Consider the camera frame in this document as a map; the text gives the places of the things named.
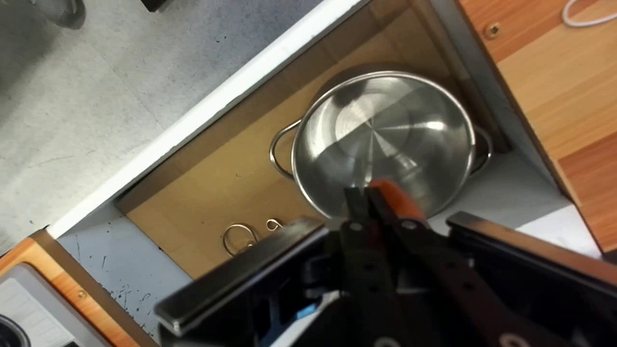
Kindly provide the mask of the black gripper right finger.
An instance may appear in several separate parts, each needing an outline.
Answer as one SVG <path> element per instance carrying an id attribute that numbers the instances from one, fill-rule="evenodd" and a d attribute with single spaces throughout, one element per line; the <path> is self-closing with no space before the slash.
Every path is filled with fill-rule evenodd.
<path id="1" fill-rule="evenodd" d="M 371 202 L 388 221 L 404 254 L 427 274 L 440 295 L 454 304 L 465 324 L 489 347 L 568 347 L 570 341 L 516 314 L 454 250 L 435 233 L 419 206 L 392 181 L 379 179 L 369 189 Z"/>

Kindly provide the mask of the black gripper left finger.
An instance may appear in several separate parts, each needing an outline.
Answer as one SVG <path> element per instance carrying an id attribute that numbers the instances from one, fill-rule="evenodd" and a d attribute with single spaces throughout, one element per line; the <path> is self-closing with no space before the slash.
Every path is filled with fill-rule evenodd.
<path id="1" fill-rule="evenodd" d="M 350 220 L 344 223 L 344 258 L 359 343 L 363 347 L 402 347 L 400 306 L 369 194 L 363 189 L 348 189 L 346 200 Z"/>

